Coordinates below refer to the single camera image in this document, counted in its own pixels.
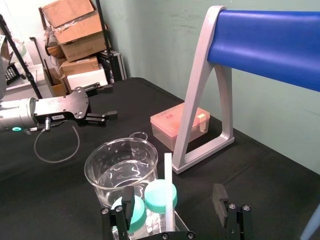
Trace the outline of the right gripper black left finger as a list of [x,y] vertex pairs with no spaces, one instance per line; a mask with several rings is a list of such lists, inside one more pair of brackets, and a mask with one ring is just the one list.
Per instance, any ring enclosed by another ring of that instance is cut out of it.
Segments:
[[121,203],[114,209],[101,209],[102,239],[113,240],[113,227],[117,228],[119,240],[129,240],[128,230],[135,206],[135,192],[133,186],[124,188]]

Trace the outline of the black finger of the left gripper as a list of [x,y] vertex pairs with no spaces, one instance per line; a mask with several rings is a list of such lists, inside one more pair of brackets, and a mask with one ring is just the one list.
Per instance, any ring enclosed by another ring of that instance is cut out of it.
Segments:
[[111,94],[113,93],[113,86],[112,85],[100,85],[99,82],[96,82],[91,85],[87,85],[84,88],[84,91],[89,97],[98,95],[98,94]]
[[88,125],[105,125],[107,121],[114,121],[117,119],[117,111],[108,111],[107,113],[87,113],[84,118]]

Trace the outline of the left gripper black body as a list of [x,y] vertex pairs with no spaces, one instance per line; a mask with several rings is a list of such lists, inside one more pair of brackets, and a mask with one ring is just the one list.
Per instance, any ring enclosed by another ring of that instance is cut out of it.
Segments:
[[69,95],[39,99],[34,116],[40,124],[50,121],[83,120],[89,110],[89,97],[83,87],[76,87]]

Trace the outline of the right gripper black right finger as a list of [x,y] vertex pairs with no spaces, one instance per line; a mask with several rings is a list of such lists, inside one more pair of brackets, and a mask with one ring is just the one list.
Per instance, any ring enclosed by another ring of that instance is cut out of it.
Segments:
[[252,207],[243,204],[237,206],[229,202],[229,196],[223,184],[213,185],[212,203],[215,212],[226,230],[227,240],[252,239]]

